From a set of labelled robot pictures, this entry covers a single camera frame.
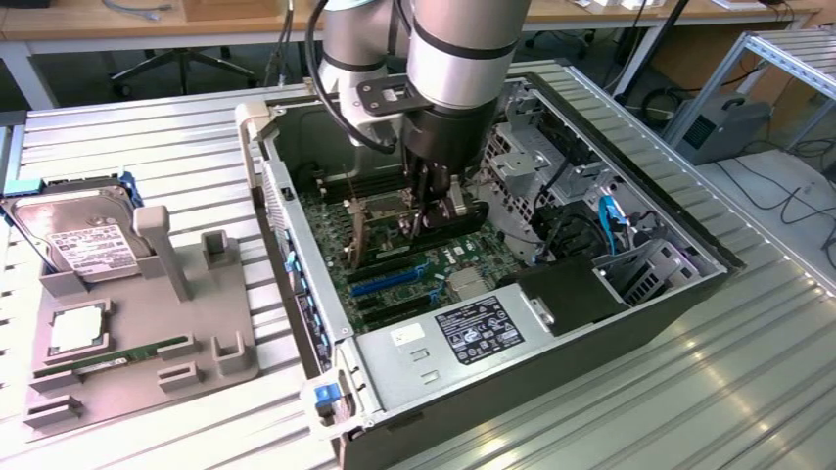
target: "power supply label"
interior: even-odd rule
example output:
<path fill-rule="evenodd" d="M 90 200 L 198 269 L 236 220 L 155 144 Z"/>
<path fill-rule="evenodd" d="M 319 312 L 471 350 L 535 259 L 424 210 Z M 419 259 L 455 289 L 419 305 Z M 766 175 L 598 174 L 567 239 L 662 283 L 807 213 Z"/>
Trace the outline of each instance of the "power supply label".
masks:
<path fill-rule="evenodd" d="M 526 342 L 499 299 L 488 297 L 436 315 L 447 343 L 464 365 Z"/>
<path fill-rule="evenodd" d="M 136 265 L 134 251 L 119 225 L 51 233 L 48 239 L 79 275 Z"/>

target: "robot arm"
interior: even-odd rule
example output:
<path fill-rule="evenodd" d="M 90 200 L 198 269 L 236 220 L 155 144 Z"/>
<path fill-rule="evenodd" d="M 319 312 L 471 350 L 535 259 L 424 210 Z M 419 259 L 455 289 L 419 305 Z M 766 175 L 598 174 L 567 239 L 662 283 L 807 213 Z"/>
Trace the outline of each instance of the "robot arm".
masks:
<path fill-rule="evenodd" d="M 408 20 L 399 18 L 398 1 L 412 12 L 408 73 L 400 78 L 387 77 L 384 63 L 407 47 Z M 411 9 L 410 0 L 320 0 L 318 5 L 326 9 L 320 76 L 332 86 L 338 82 L 355 143 L 394 151 L 399 141 L 419 208 L 416 235 L 483 216 L 464 203 L 460 182 L 483 147 L 530 3 L 415 0 Z"/>

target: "chair wheel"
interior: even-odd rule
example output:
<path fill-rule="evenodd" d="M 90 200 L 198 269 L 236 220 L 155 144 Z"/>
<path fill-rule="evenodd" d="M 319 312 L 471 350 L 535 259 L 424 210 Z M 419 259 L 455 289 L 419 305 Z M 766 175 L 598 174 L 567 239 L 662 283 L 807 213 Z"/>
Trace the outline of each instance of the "chair wheel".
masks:
<path fill-rule="evenodd" d="M 127 83 L 114 83 L 111 89 L 114 90 L 114 94 L 120 98 L 130 98 L 134 92 L 131 85 Z"/>

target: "office chair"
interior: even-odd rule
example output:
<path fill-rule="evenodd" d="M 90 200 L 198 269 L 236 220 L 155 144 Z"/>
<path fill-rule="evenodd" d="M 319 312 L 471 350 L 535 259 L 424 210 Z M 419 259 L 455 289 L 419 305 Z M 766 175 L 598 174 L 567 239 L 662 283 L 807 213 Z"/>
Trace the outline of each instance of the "office chair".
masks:
<path fill-rule="evenodd" d="M 124 80 L 139 75 L 144 71 L 150 71 L 151 69 L 155 69 L 168 64 L 170 62 L 178 62 L 178 65 L 180 67 L 180 92 L 184 95 L 188 95 L 188 72 L 191 72 L 190 70 L 191 62 L 199 62 L 211 67 L 215 67 L 216 69 L 222 69 L 223 71 L 228 71 L 231 73 L 235 73 L 246 77 L 248 88 L 254 88 L 259 84 L 256 74 L 252 72 L 252 70 L 248 70 L 242 66 L 238 66 L 236 64 L 234 64 L 232 62 L 227 60 L 232 57 L 230 48 L 227 46 L 222 46 L 222 58 L 220 59 L 207 56 L 206 54 L 202 54 L 199 51 L 202 51 L 203 49 L 206 48 L 178 47 L 178 48 L 167 50 L 159 55 L 155 53 L 154 49 L 147 49 L 144 51 L 146 60 L 140 62 L 136 66 L 134 66 L 131 69 L 124 70 L 111 76 L 110 83 L 111 83 L 114 93 L 123 98 L 130 97 L 131 85 L 124 83 Z"/>
<path fill-rule="evenodd" d="M 535 33 L 535 36 L 526 41 L 526 47 L 534 49 L 535 45 L 538 44 L 538 38 L 544 34 L 551 34 L 551 36 L 554 36 L 554 38 L 559 41 L 566 41 L 566 39 L 572 38 L 575 41 L 578 41 L 578 45 L 580 47 L 580 49 L 578 50 L 578 59 L 583 60 L 587 57 L 587 51 L 590 49 L 590 46 L 596 40 L 596 31 L 594 29 L 587 29 L 584 33 L 578 36 L 566 33 L 558 35 L 559 32 L 560 31 L 538 31 Z"/>

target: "hard drive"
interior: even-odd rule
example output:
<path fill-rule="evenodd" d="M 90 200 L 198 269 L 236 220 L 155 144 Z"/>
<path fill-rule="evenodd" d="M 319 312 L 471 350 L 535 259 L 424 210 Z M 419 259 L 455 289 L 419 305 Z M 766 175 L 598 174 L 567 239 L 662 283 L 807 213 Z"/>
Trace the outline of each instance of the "hard drive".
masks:
<path fill-rule="evenodd" d="M 116 176 L 40 184 L 0 201 L 48 271 L 75 271 L 86 282 L 138 274 L 138 259 L 152 255 L 132 228 L 139 206 L 132 178 Z"/>

